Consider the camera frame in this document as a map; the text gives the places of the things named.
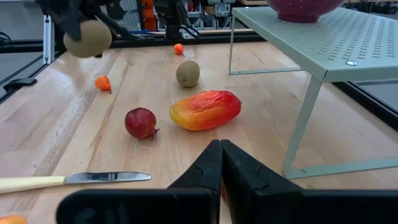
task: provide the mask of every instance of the red bowl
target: red bowl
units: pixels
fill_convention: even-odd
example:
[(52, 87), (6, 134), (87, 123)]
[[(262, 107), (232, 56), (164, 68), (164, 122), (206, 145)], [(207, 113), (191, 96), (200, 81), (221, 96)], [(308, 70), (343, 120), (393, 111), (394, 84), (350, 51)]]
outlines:
[(278, 18), (289, 22), (310, 23), (340, 7), (345, 0), (267, 0)]

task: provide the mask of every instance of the knife blade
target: knife blade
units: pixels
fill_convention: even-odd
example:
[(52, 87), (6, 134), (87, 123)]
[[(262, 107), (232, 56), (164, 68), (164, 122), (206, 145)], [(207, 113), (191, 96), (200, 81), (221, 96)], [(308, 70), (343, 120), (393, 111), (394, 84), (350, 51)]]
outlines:
[(149, 174), (142, 172), (82, 172), (65, 178), (64, 184), (90, 184), (99, 182), (128, 182), (150, 180)]
[(64, 184), (95, 184), (150, 180), (149, 174), (142, 172), (82, 172), (69, 177), (14, 177), (0, 178), (0, 194), (22, 190), (54, 187)]

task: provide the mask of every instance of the small orange fruit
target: small orange fruit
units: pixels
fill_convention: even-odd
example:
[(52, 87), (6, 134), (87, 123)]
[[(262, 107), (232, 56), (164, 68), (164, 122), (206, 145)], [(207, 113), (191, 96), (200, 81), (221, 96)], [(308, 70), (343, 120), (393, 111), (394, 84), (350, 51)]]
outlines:
[(174, 52), (175, 52), (175, 54), (180, 55), (180, 54), (183, 53), (183, 51), (184, 51), (184, 47), (183, 47), (182, 44), (176, 44), (176, 45), (174, 45)]
[(9, 215), (0, 218), (0, 224), (26, 224), (26, 218), (20, 215)]
[(105, 90), (105, 91), (109, 91), (109, 93), (112, 93), (111, 82), (106, 76), (102, 75), (102, 76), (97, 77), (94, 81), (94, 84), (100, 90)]

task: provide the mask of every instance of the pomegranate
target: pomegranate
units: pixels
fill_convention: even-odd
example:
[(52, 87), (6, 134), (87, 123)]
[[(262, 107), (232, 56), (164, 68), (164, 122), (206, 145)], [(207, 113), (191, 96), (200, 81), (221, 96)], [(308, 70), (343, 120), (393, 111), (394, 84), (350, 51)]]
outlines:
[(127, 112), (124, 118), (124, 125), (127, 132), (138, 139), (155, 137), (159, 129), (156, 127), (156, 117), (148, 109), (136, 108)]

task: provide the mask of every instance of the knife handle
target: knife handle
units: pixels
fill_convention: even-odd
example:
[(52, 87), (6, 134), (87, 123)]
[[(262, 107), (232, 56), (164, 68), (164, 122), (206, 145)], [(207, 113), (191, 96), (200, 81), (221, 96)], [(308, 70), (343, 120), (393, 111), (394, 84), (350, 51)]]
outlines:
[(0, 178), (0, 194), (63, 185), (66, 177)]

